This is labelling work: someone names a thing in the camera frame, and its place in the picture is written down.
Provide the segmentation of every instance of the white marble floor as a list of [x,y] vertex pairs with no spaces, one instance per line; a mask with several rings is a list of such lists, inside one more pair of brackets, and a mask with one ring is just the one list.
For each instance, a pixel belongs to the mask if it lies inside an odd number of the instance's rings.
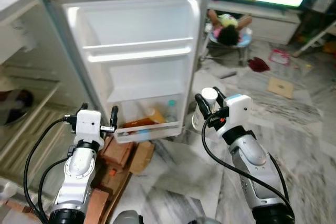
[[[255,73],[239,67],[236,52],[223,55],[223,60],[201,62],[192,91],[217,86],[226,95],[251,96],[254,110],[249,127],[280,165],[296,223],[334,223],[336,61],[330,55],[316,53],[291,58],[290,66],[285,67],[268,60],[276,46],[255,41],[250,47],[250,56],[265,60],[269,72]],[[233,70],[238,71],[236,76],[219,78]],[[271,76],[295,85],[293,99],[266,91]],[[145,223],[187,224],[204,215],[223,224],[254,223],[238,175],[207,156],[200,134],[191,127],[194,108],[191,101],[180,136],[153,141],[152,162],[141,175],[131,178],[112,220],[121,211],[135,209]],[[225,142],[215,136],[214,130],[207,132],[207,141],[218,157],[232,163]]]

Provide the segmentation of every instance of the refrigerator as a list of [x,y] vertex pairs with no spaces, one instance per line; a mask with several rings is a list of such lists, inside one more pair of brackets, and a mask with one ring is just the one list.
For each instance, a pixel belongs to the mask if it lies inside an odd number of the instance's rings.
[[[32,146],[51,122],[75,113],[83,102],[102,113],[103,124],[111,108],[119,106],[114,134],[119,143],[179,135],[207,2],[11,0],[3,5],[0,91],[26,89],[34,95],[22,120],[0,126],[0,184],[13,189],[3,196],[25,202],[23,170]],[[144,118],[148,108],[162,115],[173,109],[173,120],[122,128]],[[75,137],[70,128],[52,128],[35,152],[28,174],[33,201],[44,170],[66,157]],[[57,194],[62,174],[62,165],[57,166],[45,181],[45,208]]]

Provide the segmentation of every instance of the cable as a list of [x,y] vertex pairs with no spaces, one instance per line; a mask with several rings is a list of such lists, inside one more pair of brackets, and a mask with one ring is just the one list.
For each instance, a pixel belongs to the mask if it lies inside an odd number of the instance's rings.
[[271,158],[271,160],[272,160],[272,162],[273,162],[273,164],[274,164],[274,166],[275,166],[275,169],[277,170],[277,172],[278,172],[278,174],[279,174],[279,177],[280,177],[280,181],[281,181],[281,184],[282,184],[282,188],[283,188],[283,193],[284,193],[284,195],[285,195],[285,198],[288,200],[288,202],[289,202],[289,194],[288,194],[288,191],[287,191],[287,186],[286,186],[286,182],[285,182],[285,179],[283,178],[283,175],[282,175],[282,172],[281,172],[281,170],[280,170],[280,167],[278,166],[278,164],[277,164],[277,161],[273,158],[273,156],[270,154],[270,153],[268,153],[269,154],[269,157]]
[[43,205],[42,205],[42,189],[43,189],[43,183],[44,183],[44,180],[46,179],[46,176],[48,174],[48,172],[54,168],[56,165],[60,164],[60,163],[63,163],[64,161],[68,160],[68,158],[63,158],[55,163],[53,163],[52,165],[50,165],[43,173],[42,175],[42,178],[40,180],[40,185],[38,187],[38,194],[37,194],[37,203],[38,203],[38,208],[40,210],[40,213],[43,215],[44,218],[48,219],[44,210],[43,210]]
[[295,218],[295,215],[294,215],[294,212],[293,212],[293,209],[292,207],[290,206],[290,203],[289,201],[281,194],[281,192],[279,192],[277,189],[271,187],[270,185],[266,184],[265,182],[257,179],[256,177],[252,176],[251,174],[248,174],[232,165],[229,165],[227,163],[225,163],[224,161],[220,160],[218,157],[216,157],[208,148],[206,142],[205,142],[205,130],[206,130],[206,127],[208,125],[208,122],[210,121],[211,118],[214,118],[216,116],[216,114],[212,114],[210,115],[206,120],[205,120],[205,123],[203,124],[203,127],[202,127],[202,143],[203,143],[203,146],[204,146],[204,149],[205,151],[207,152],[207,154],[214,160],[216,161],[217,163],[223,165],[224,167],[264,186],[265,188],[267,188],[268,190],[272,191],[273,193],[275,193],[277,196],[279,196],[286,204],[286,206],[288,207],[289,211],[291,212],[291,215],[293,218]]
[[34,203],[32,202],[32,199],[29,196],[29,192],[28,192],[28,169],[29,169],[29,163],[30,160],[34,154],[34,151],[37,149],[38,145],[40,144],[40,142],[42,141],[42,139],[45,137],[45,135],[48,133],[48,131],[57,123],[63,122],[65,119],[58,119],[56,121],[54,121],[53,123],[51,123],[51,125],[49,125],[43,132],[43,134],[40,136],[40,138],[37,140],[36,144],[34,145],[33,149],[31,149],[28,157],[27,157],[27,161],[26,161],[26,165],[25,165],[25,170],[23,173],[23,190],[25,193],[25,198],[29,204],[29,206],[33,209],[35,215],[39,218],[39,220],[43,223],[46,224],[48,223],[48,220],[40,213],[40,211],[36,208],[36,206],[34,205]]

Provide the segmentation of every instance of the refrigerator door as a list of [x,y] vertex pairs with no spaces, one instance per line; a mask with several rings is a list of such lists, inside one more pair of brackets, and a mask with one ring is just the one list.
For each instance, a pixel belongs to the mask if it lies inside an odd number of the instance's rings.
[[118,142],[181,133],[208,0],[45,2]]

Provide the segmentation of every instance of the red cloth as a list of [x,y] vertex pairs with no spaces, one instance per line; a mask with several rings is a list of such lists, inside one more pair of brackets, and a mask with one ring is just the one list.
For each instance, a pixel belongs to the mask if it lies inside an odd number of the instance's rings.
[[254,71],[254,72],[265,72],[269,71],[269,66],[260,58],[254,57],[253,60],[248,60],[248,66]]

